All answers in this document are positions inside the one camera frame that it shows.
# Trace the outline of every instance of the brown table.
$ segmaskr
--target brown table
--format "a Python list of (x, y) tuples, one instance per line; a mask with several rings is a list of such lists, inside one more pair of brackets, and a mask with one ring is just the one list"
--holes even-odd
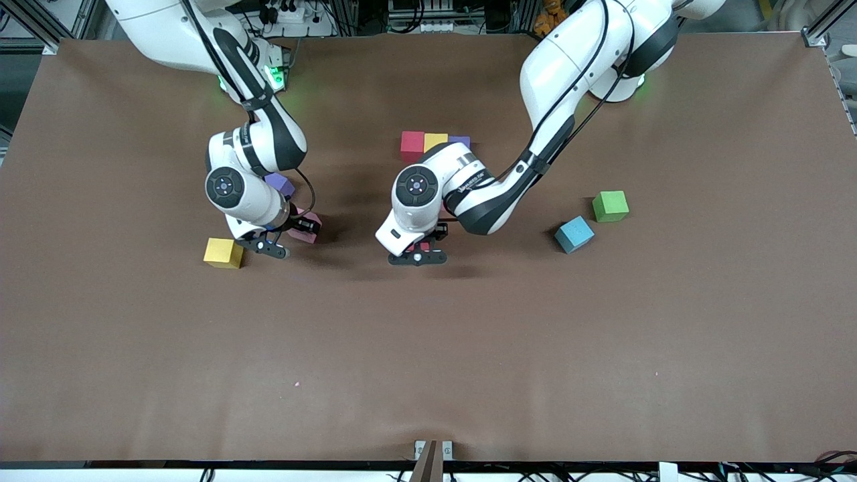
[[(46, 57), (0, 170), (0, 458), (806, 461), (857, 445), (857, 163), (796, 33), (680, 39), (489, 238), (394, 268), (373, 233), (401, 130), (530, 135), (522, 37), (309, 40), (286, 108), (325, 234), (201, 260), (203, 191), (244, 120), (210, 75), (131, 44)], [(587, 99), (582, 110), (594, 105)], [(632, 213), (563, 221), (599, 190)], [(299, 188), (305, 204), (308, 193)]]

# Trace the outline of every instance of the robotic arm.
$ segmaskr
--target robotic arm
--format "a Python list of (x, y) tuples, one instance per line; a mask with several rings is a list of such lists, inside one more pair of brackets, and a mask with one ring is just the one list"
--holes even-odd
[(589, 0), (563, 21), (524, 61), (520, 88), (533, 134), (503, 180), (460, 143), (436, 146), (399, 173), (393, 210), (375, 233), (390, 251), (391, 263), (431, 262), (428, 252), (413, 250), (435, 233), (444, 203), (467, 232), (488, 235), (500, 229), (571, 140), (574, 110), (584, 93), (588, 90), (602, 102), (630, 97), (642, 84), (643, 73), (672, 51), (678, 34), (674, 7), (682, 14), (680, 9), (693, 2), (699, 3), (695, 9), (704, 6), (710, 13), (723, 4)]
[(266, 82), (270, 68), (282, 63), (282, 49), (248, 37), (223, 9), (234, 0), (107, 3), (145, 56), (177, 69), (219, 75), (230, 97), (247, 111), (249, 121), (212, 136), (206, 154), (208, 199), (225, 214), (237, 242), (283, 258), (288, 251), (277, 244), (282, 231), (318, 232), (317, 223), (303, 218), (306, 213), (298, 214), (263, 180), (272, 172), (297, 169), (307, 152), (303, 132)]

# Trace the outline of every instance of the green cube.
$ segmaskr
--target green cube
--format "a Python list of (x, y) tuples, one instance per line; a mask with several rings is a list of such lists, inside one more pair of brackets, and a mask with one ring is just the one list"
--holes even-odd
[(628, 201), (625, 191), (603, 190), (592, 200), (595, 209), (595, 219), (600, 223), (621, 221), (628, 215)]

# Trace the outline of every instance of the cube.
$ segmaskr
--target cube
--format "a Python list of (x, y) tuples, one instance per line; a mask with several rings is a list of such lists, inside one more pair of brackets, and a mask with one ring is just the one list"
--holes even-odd
[(586, 244), (593, 236), (595, 233), (586, 224), (586, 220), (578, 216), (562, 225), (554, 238), (560, 242), (560, 246), (568, 254)]
[(625, 192), (620, 190), (603, 190), (592, 201), (595, 209), (595, 219), (600, 223), (621, 221), (628, 215), (628, 202)]
[(449, 136), (449, 142), (461, 142), (470, 148), (470, 136)]
[(399, 152), (402, 154), (402, 161), (406, 164), (419, 162), (423, 156), (424, 143), (425, 132), (417, 132), (415, 130), (403, 131), (402, 143), (399, 147)]
[[(303, 212), (303, 209), (300, 209), (300, 208), (297, 209), (298, 214), (300, 214), (302, 212)], [(308, 220), (313, 220), (313, 221), (321, 224), (321, 220), (319, 219), (319, 217), (316, 213), (309, 213), (306, 215), (306, 218)], [(294, 228), (290, 229), (289, 231), (286, 231), (285, 233), (288, 234), (289, 236), (293, 237), (294, 239), (300, 239), (304, 243), (310, 243), (310, 244), (315, 244), (315, 239), (318, 237), (318, 234), (315, 234), (313, 232), (298, 231), (297, 229), (294, 229)]]
[(427, 153), (429, 149), (433, 148), (438, 144), (442, 144), (444, 142), (449, 142), (448, 134), (429, 134), (426, 133), (423, 139), (423, 152)]
[(239, 246), (235, 239), (209, 238), (202, 261), (215, 268), (239, 269), (243, 256), (244, 248)]
[(279, 172), (272, 172), (265, 176), (265, 182), (278, 190), (283, 196), (291, 198), (295, 194), (295, 185), (284, 175)]

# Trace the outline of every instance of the yellow cube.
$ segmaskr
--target yellow cube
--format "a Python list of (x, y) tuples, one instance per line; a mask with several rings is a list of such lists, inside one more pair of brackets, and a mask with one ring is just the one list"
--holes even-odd
[(243, 256), (244, 248), (239, 246), (235, 239), (209, 238), (202, 261), (215, 268), (239, 269)]
[(423, 137), (423, 154), (427, 153), (434, 146), (444, 142), (449, 142), (449, 134), (429, 134), (427, 132)]

